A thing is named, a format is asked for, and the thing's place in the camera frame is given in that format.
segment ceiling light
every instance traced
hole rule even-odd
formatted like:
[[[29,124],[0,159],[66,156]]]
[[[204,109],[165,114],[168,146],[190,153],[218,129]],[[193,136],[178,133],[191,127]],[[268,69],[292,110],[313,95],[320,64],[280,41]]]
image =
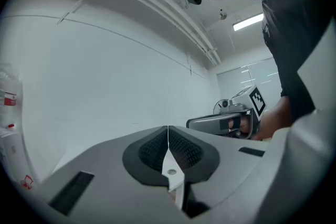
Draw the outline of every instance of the ceiling light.
[[[250,79],[250,80],[246,80],[246,81],[243,81],[241,83],[244,83],[244,82],[249,82],[249,81],[253,81],[253,80],[256,80],[256,79]]]
[[[267,75],[267,76],[269,77],[269,76],[275,75],[275,74],[277,74],[277,73],[279,73],[279,72],[276,72],[276,73],[273,73],[273,74],[269,74],[269,75]]]
[[[257,22],[260,22],[260,21],[262,21],[263,18],[264,18],[264,14],[263,13],[255,15],[255,16],[253,16],[251,18],[248,18],[248,19],[242,20],[242,21],[240,21],[240,22],[238,22],[236,24],[233,24],[233,29],[235,31],[237,31],[237,30],[242,29],[242,28],[244,28],[246,26],[249,26],[251,24],[255,24]]]
[[[265,81],[265,82],[262,82],[261,84],[264,84],[264,83],[267,83],[267,82],[270,82],[271,80],[268,80],[268,81]]]

